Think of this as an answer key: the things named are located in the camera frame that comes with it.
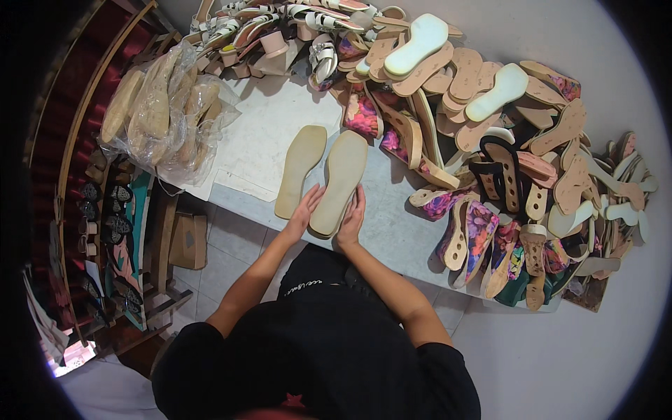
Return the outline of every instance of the table surface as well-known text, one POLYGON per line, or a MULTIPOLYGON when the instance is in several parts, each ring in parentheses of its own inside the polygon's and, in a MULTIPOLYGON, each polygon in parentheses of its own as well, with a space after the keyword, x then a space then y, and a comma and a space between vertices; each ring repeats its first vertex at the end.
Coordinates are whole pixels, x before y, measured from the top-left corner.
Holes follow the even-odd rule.
MULTIPOLYGON (((325 176, 328 179, 325 159, 338 135, 339 133, 336 133, 328 139, 327 150, 320 163, 308 174, 304 191, 317 182, 320 185, 325 184, 325 176)), ((434 254, 434 247, 448 225, 448 217, 430 221, 409 203, 409 196, 426 186, 427 181, 414 171, 410 171, 405 163, 382 151, 379 145, 379 140, 369 144, 366 169, 362 177, 366 195, 366 213, 360 231, 360 243, 390 269, 405 276, 454 290, 448 281, 451 271, 434 254)), ((274 214, 275 201, 264 202, 217 183, 212 186, 209 200, 217 206, 278 231, 287 223, 274 214)), ((334 238, 319 239, 306 232, 302 239, 333 249, 334 238)), ((459 272, 452 272, 452 276, 457 274, 459 272)), ((470 282, 467 287, 457 292, 485 300, 479 296, 480 280, 470 282)), ((560 296, 556 296, 539 312, 555 312, 559 304, 560 296)), ((507 308, 494 300, 487 302, 487 306, 507 308)), ((524 301, 518 303, 518 308, 527 310, 524 301)))

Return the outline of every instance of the beige insole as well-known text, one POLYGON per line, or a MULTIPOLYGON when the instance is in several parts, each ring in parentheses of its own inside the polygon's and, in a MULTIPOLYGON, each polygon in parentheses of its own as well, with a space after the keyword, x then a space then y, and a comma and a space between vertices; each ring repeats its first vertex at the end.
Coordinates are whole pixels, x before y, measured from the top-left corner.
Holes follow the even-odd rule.
POLYGON ((350 130, 338 136, 334 142, 327 157, 327 190, 310 217, 310 227, 316 233, 330 237, 336 232, 343 209, 352 191, 362 180, 367 148, 364 137, 350 130))
POLYGON ((303 182, 308 172, 322 159, 327 147, 327 129, 305 126, 290 144, 285 158, 280 191, 276 200, 276 216, 289 219, 301 201, 303 182))

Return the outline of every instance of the black t-shirt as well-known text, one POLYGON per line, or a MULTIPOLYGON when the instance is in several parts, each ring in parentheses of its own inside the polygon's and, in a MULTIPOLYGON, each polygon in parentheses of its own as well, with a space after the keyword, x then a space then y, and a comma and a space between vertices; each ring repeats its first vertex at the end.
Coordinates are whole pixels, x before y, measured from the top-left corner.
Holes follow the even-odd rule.
POLYGON ((459 351, 415 349, 389 313, 348 288, 295 295, 252 308, 226 339, 207 323, 184 327, 153 373, 160 410, 170 419, 280 405, 318 419, 480 419, 459 351))

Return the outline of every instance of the white wall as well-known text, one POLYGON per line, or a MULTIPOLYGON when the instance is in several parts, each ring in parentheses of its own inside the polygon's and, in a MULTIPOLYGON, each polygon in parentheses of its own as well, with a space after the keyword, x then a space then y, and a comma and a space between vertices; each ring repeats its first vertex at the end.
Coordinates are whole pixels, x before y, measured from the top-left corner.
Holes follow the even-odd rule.
MULTIPOLYGON (((236 0, 223 0, 224 4, 235 2, 236 0)), ((201 0, 159 0, 159 10, 165 15, 166 19, 175 26, 175 29, 182 35, 189 34, 189 24, 192 16, 198 12, 201 6, 201 0)), ((222 9, 220 0, 214 0, 211 11, 222 9)))
MULTIPOLYGON (((162 0, 161 9, 176 28, 188 30, 199 4, 162 0)), ((661 181, 672 179, 652 88, 597 1, 376 4, 396 4, 413 17, 434 13, 464 31, 466 46, 489 60, 532 59, 578 79, 595 150, 633 130, 651 172, 661 181)), ((453 338, 478 389, 484 419, 602 419, 615 409, 646 357, 665 304, 672 276, 670 208, 671 191, 664 186, 646 210, 650 243, 625 258, 597 314, 568 302, 554 314, 497 314, 472 301, 453 338)))

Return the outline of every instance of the hand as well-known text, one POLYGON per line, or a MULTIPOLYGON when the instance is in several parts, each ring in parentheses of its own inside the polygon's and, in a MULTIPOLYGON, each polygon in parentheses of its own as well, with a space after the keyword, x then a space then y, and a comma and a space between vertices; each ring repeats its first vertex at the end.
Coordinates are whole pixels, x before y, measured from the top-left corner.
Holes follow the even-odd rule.
POLYGON ((287 238, 291 244, 295 244, 301 239, 303 233, 308 227, 308 222, 310 222, 310 215, 315 211, 315 208, 320 201, 322 196, 325 195, 325 190, 327 187, 320 188, 320 184, 316 183, 312 188, 308 190, 301 203, 298 204, 298 207, 292 213, 292 217, 284 229, 282 229, 282 234, 287 238))
POLYGON ((341 228, 336 236, 338 245, 345 249, 350 245, 356 245, 360 242, 360 229, 364 222, 364 209, 366 208, 366 197, 364 197, 364 188, 361 184, 357 185, 352 201, 348 203, 345 209, 345 216, 341 222, 341 228))

